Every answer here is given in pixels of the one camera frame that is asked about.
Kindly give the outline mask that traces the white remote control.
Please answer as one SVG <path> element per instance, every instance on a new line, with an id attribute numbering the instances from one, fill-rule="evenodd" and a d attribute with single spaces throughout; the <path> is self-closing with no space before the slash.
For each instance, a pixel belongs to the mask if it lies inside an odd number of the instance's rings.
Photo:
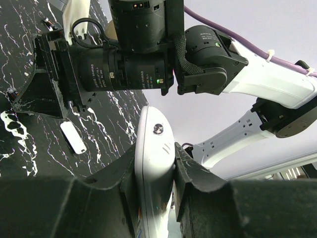
<path id="1" fill-rule="evenodd" d="M 135 145 L 134 171 L 146 238 L 168 237 L 172 200 L 175 140 L 164 114 L 155 107 L 141 110 Z"/>

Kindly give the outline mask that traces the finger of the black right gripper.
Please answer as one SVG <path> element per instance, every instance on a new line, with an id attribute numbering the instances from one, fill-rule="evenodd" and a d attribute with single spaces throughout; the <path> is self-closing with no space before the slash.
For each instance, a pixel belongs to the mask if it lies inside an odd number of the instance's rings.
<path id="1" fill-rule="evenodd" d="M 62 84 L 43 68 L 35 69 L 22 91 L 12 103 L 17 113 L 46 115 L 64 119 L 69 105 L 63 95 Z"/>
<path id="2" fill-rule="evenodd" d="M 62 62 L 57 51 L 57 42 L 61 40 L 59 34 L 37 34 L 33 39 L 35 53 L 32 81 L 54 80 L 61 81 Z"/>

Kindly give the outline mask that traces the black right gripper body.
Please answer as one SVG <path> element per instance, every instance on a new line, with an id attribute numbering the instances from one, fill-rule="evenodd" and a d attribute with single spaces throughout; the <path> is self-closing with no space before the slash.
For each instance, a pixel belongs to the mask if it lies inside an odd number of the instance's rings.
<path id="1" fill-rule="evenodd" d="M 54 30 L 43 34 L 60 35 L 61 40 L 58 40 L 56 46 L 62 62 L 60 83 L 62 84 L 63 95 L 68 102 L 69 108 L 76 108 L 77 111 L 84 112 L 96 96 L 95 93 L 85 91 L 83 83 L 80 82 L 79 56 L 84 51 L 84 48 L 77 43 L 73 43 L 70 46 L 64 37 L 63 30 Z"/>

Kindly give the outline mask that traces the white battery cover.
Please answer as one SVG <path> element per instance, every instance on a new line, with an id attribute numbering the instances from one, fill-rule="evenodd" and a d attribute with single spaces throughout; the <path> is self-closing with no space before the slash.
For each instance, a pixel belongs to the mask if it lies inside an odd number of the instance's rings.
<path id="1" fill-rule="evenodd" d="M 75 154 L 80 155 L 86 152 L 87 147 L 71 121 L 61 123 L 60 128 Z"/>

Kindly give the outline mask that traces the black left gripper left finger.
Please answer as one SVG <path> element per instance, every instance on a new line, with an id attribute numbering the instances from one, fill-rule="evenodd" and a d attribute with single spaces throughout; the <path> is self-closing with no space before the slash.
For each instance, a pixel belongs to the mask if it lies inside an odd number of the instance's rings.
<path id="1" fill-rule="evenodd" d="M 138 228 L 135 147 L 88 178 L 0 180 L 3 238 L 134 238 Z"/>

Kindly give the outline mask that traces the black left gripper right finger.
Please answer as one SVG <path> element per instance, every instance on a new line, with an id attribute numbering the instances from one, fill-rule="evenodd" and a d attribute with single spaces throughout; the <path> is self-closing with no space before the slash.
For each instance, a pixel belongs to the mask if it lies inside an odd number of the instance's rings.
<path id="1" fill-rule="evenodd" d="M 176 220 L 184 238 L 314 238 L 317 182 L 224 180 L 175 144 Z"/>

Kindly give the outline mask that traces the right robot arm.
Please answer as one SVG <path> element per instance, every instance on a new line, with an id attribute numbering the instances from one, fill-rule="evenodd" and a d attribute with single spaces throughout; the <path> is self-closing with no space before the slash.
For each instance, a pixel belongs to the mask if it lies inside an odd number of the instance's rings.
<path id="1" fill-rule="evenodd" d="M 34 70 L 12 108 L 64 118 L 68 103 L 80 111 L 96 92 L 159 89 L 241 93 L 256 103 L 232 126 L 191 146 L 205 168 L 255 141 L 287 138 L 317 119 L 317 75 L 305 62 L 263 52 L 238 34 L 200 17 L 181 0 L 111 0 L 112 25 L 100 42 L 87 39 L 88 0 L 54 0 L 63 27 L 33 40 Z"/>

